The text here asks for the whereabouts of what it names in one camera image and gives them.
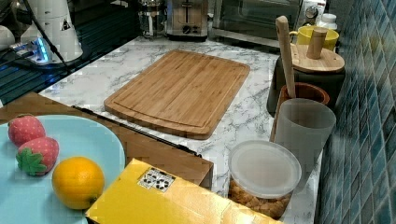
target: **yellow mug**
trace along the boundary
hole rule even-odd
[[[297,31],[291,31],[290,35],[297,35],[297,42],[298,45],[309,45],[311,41],[311,35],[314,31],[315,27],[317,26],[302,26]],[[324,40],[323,48],[334,50],[335,43],[337,43],[339,34],[334,30],[328,30],[326,34],[326,39]]]

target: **plate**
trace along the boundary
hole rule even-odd
[[[264,199],[288,194],[302,174],[300,163],[290,151],[261,140],[246,141],[233,148],[229,168],[239,187]]]
[[[90,119],[49,115],[37,117],[47,136],[59,143],[62,160],[84,156],[97,162],[105,175],[105,189],[125,166],[118,137]],[[65,207],[52,190],[54,169],[44,176],[29,176],[18,168],[17,147],[8,139],[7,124],[0,125],[0,223],[87,223],[82,210]]]

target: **strawberry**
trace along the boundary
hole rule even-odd
[[[44,175],[52,169],[58,154],[59,145],[55,139],[36,138],[18,149],[18,167],[28,175]]]
[[[17,147],[44,136],[46,131],[43,124],[33,115],[21,114],[8,123],[8,137]]]

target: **marble countertop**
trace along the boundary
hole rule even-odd
[[[213,134],[206,140],[192,140],[138,126],[105,111],[104,100],[172,49],[182,49],[245,63],[250,73]],[[214,162],[212,191],[228,192],[228,155],[238,143],[268,141],[274,119],[266,110],[271,79],[278,55],[259,49],[240,48],[225,43],[176,42],[166,38],[138,37],[102,58],[55,83],[39,94],[65,105],[77,105],[175,144],[181,144]],[[294,194],[281,218],[285,223],[312,223],[315,213],[318,175],[314,171],[306,188]]]

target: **yellow box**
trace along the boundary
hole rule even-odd
[[[100,224],[281,223],[135,159],[86,216]]]

